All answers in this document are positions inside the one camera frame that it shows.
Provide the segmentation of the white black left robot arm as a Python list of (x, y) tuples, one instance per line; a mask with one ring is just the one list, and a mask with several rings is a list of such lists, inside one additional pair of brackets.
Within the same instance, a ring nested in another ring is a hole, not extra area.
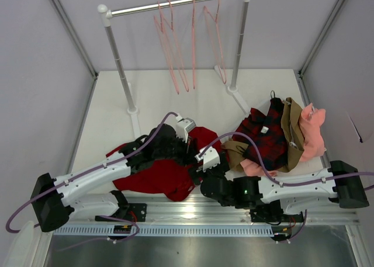
[(41, 230), (54, 231), (72, 219), (128, 220), (124, 190), (183, 201), (195, 187), (189, 169), (198, 153), (196, 129), (162, 124), (117, 147), (91, 169), (56, 178), (41, 175), (30, 198)]

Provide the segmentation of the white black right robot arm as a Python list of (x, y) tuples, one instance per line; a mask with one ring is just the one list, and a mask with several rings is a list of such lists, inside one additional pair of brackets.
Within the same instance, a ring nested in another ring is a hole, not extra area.
[(341, 209), (361, 209), (369, 206), (361, 173), (343, 161), (332, 161), (328, 168), (300, 176), (268, 178), (241, 176), (226, 178), (229, 170), (224, 154), (209, 169), (194, 166), (189, 175), (200, 187), (204, 197), (223, 207), (249, 210), (251, 220), (279, 223), (288, 216), (301, 222), (305, 211), (336, 203)]

